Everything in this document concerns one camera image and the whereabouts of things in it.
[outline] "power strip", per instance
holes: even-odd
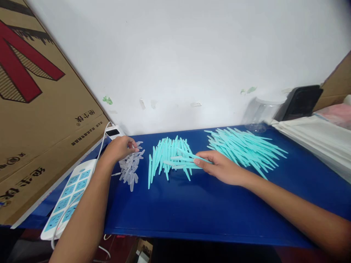
[[[93,169],[97,159],[89,160],[79,164],[76,168],[74,168],[64,190],[62,191],[61,197],[57,201],[49,220],[46,222],[43,232],[41,232],[40,238],[42,240],[51,240],[55,228],[59,223],[59,220],[63,213],[65,212],[65,208],[76,199],[76,197],[84,192],[87,188],[90,178],[93,173]],[[59,239],[63,230],[69,222],[74,210],[76,209],[80,199],[83,194],[81,194],[71,205],[71,207],[67,210],[65,215],[63,216],[56,232],[55,239]]]

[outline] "wire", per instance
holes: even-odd
[[[111,236],[112,236],[112,235],[109,235],[109,237],[106,238],[106,234],[105,234],[105,235],[103,236],[103,239],[104,239],[104,240],[107,240],[107,239],[109,239]]]
[[[99,246],[100,249],[102,249],[103,251],[105,251],[107,253],[107,255],[109,256],[109,259],[108,260],[97,260],[97,259],[94,259],[93,262],[102,262],[102,263],[105,263],[105,262],[108,262],[110,259],[111,259],[111,254],[110,252],[108,252],[105,248],[103,248],[102,246]]]
[[[98,154],[98,157],[97,157],[97,161],[95,162],[94,167],[93,167],[93,169],[92,169],[92,175],[93,175],[94,172],[95,172],[96,164],[97,164],[97,162],[98,162],[98,160],[99,160],[99,158],[100,158],[100,154],[101,154],[102,146],[103,146],[103,141],[104,141],[104,139],[105,139],[106,129],[107,129],[107,126],[108,126],[109,124],[112,124],[112,125],[114,126],[114,124],[113,124],[112,122],[108,122],[107,125],[106,125],[106,127],[105,127],[105,130],[104,130],[103,136],[102,136],[102,142],[101,142],[100,151],[99,151],[99,154]],[[79,195],[77,195],[77,197],[71,202],[71,204],[64,210],[63,214],[61,215],[61,217],[60,217],[60,219],[59,219],[59,221],[58,221],[58,223],[57,223],[57,225],[56,225],[56,227],[55,227],[55,231],[54,231],[54,234],[53,234],[53,236],[52,236],[52,239],[51,239],[51,248],[52,248],[52,250],[55,249],[55,236],[56,236],[57,229],[58,229],[58,227],[59,227],[59,224],[60,224],[60,222],[61,222],[63,216],[66,214],[67,210],[70,209],[70,207],[72,206],[72,204],[74,204],[74,202],[75,202],[84,192],[85,192],[85,190],[84,190],[83,192],[81,192]],[[106,249],[104,249],[104,248],[101,247],[101,246],[99,246],[99,248],[102,249],[102,250],[104,250],[104,251],[108,254],[109,259],[111,259],[111,255],[110,255],[110,253],[109,253]]]

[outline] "pile of teal sticks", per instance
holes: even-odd
[[[166,174],[167,180],[169,180],[170,169],[183,169],[190,181],[189,173],[193,175],[192,169],[199,169],[193,162],[194,158],[202,159],[192,153],[186,139],[178,139],[178,136],[174,140],[168,137],[163,138],[158,142],[156,148],[153,147],[152,150],[152,156],[149,154],[148,189],[150,189],[157,170],[160,175],[162,169]]]
[[[238,129],[216,129],[216,132],[205,130],[210,133],[210,145],[207,146],[211,150],[216,150],[235,162],[237,165],[244,167],[253,166],[256,171],[266,180],[267,177],[263,171],[273,170],[279,165],[275,160],[279,157],[286,158],[283,153],[288,153],[278,146],[269,143],[270,138],[256,136],[247,131],[243,132]]]

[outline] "right hand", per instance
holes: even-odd
[[[244,186],[248,181],[258,177],[256,174],[236,165],[217,151],[198,152],[196,155],[213,162],[213,164],[210,164],[204,160],[195,159],[194,163],[197,166],[226,184]]]

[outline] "plastic container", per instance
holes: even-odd
[[[249,104],[244,116],[245,127],[252,132],[265,132],[266,126],[271,124],[275,114],[286,101],[284,94],[259,95]]]

